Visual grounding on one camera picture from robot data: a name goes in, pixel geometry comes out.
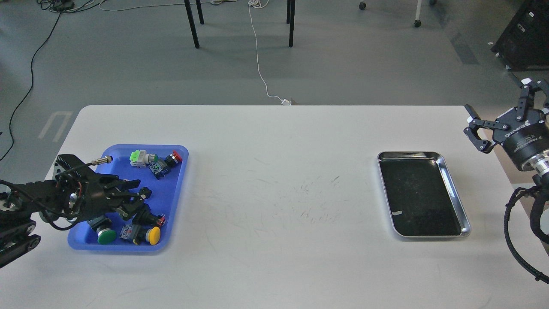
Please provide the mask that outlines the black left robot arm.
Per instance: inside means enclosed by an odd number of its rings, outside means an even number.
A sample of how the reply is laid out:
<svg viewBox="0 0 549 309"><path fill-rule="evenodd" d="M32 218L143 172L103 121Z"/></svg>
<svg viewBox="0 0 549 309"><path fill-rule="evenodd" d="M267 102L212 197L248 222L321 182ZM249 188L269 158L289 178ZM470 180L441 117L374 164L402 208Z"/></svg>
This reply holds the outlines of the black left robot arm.
<svg viewBox="0 0 549 309"><path fill-rule="evenodd" d="M80 222L87 222L98 235L102 244L116 238L111 229L108 213L117 213L124 221L133 219L141 225L155 225L160 216L153 216L145 199L152 191L139 187L139 180L125 180L114 174L102 174L91 166L109 164L111 156L85 164L73 154L61 154L54 163L54 177L51 180L12 184L2 181L9 192L1 194L1 266L33 250L41 241L33 234L36 222L33 213L51 227L58 219L66 219L69 230Z"/></svg>

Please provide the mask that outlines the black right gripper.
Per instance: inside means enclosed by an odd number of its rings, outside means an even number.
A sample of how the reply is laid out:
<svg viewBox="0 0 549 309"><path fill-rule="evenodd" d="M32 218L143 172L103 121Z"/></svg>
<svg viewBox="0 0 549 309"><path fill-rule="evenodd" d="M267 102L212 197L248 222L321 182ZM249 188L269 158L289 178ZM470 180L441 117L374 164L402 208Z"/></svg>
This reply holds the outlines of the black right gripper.
<svg viewBox="0 0 549 309"><path fill-rule="evenodd" d="M463 132L482 153L490 153L496 143L501 144L519 171L548 172L548 82L545 79L536 82L531 78L522 79L520 82L523 85L516 108L510 108L496 118L496 121L480 119L475 109L470 104L465 104L469 119L468 127ZM546 95L543 106L547 111L534 108L535 94L539 91ZM481 128L494 130L495 142L481 139L478 135Z"/></svg>

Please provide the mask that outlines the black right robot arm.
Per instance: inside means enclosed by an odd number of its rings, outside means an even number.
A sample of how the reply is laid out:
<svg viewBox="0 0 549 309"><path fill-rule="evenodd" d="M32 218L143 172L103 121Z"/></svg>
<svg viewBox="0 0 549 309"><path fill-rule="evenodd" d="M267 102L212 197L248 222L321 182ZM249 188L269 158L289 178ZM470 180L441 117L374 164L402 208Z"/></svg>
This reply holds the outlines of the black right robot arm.
<svg viewBox="0 0 549 309"><path fill-rule="evenodd" d="M539 91L548 94L548 82L544 79L521 81L521 92L517 106L510 108L494 121L482 120L469 104L465 109L469 113L468 126L464 134L475 148L482 153L490 153L496 145L500 145L510 157L519 171L535 171L534 186L531 188L516 188L505 205L504 237L507 246L516 261L532 274L537 281L548 283L548 276L531 266L515 249L510 240L508 222L510 212L516 202L524 196L534 197L530 210L530 229L544 244L549 242L548 234L540 225L541 216L549 197L549 131L546 124L548 101L543 109L534 108L534 96Z"/></svg>

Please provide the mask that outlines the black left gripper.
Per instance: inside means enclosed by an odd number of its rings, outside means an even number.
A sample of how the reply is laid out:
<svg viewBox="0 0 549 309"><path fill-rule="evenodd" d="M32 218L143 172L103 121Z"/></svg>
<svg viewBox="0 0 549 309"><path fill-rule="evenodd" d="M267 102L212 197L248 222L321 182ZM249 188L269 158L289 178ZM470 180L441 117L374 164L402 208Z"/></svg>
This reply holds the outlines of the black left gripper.
<svg viewBox="0 0 549 309"><path fill-rule="evenodd" d="M79 223L115 212L128 221L145 204L139 192L130 192L140 183L110 174L65 174L64 218Z"/></svg>

